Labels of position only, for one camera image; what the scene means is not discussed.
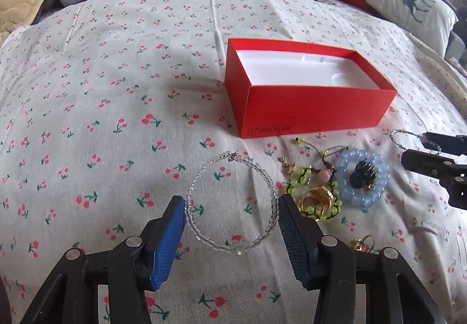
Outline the black hair claw clip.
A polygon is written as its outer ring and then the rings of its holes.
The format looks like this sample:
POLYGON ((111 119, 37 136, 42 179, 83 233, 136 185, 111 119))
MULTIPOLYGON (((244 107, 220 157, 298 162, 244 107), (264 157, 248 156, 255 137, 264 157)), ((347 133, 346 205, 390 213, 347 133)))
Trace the black hair claw clip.
POLYGON ((349 177, 350 185, 357 190, 372 190, 377 178, 377 168, 372 162, 361 160, 356 163, 349 177))

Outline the small gold earring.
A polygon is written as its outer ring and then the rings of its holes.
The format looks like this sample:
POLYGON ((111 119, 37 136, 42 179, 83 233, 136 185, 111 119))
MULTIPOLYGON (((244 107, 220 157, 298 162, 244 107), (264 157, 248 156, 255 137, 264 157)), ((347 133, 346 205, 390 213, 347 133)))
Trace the small gold earring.
POLYGON ((279 158, 279 162, 281 162, 281 165, 283 167, 283 170, 288 174, 288 175, 292 175, 293 173, 295 173, 295 169, 296 169, 296 162, 294 161, 290 161, 290 160, 287 160, 286 157, 284 156, 281 156, 279 158))

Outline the deer print pillow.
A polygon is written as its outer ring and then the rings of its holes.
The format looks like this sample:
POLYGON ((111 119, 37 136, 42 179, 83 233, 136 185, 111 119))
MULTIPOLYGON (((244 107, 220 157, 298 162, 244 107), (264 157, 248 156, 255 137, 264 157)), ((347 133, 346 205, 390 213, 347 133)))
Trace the deer print pillow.
POLYGON ((458 22, 442 0, 366 0, 386 20, 410 32, 440 56, 447 52, 449 34, 458 22))

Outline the cherry print bed sheet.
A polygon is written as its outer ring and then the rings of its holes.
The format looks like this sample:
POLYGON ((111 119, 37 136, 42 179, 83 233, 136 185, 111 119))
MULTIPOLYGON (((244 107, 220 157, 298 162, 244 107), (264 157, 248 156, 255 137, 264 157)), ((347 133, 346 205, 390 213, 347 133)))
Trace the cherry print bed sheet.
POLYGON ((466 321, 466 212, 434 179, 405 171, 426 131, 466 132, 466 83, 387 21, 334 0, 91 0, 23 27, 1 47, 1 281, 15 323, 71 247, 109 250, 194 193, 205 236, 240 247, 271 216, 279 158, 366 149, 389 164, 370 207, 344 208, 324 232, 395 247, 447 322, 466 321), (241 139, 224 87, 231 38, 292 39, 358 51, 397 89, 373 129, 241 139))

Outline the red OnePlus box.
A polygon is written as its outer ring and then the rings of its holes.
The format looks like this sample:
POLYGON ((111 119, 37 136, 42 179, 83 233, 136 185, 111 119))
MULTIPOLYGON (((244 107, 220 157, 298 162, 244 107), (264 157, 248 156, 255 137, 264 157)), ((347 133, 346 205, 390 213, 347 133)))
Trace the red OnePlus box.
POLYGON ((397 95, 356 50, 229 39, 225 86, 243 139, 372 128, 397 95))

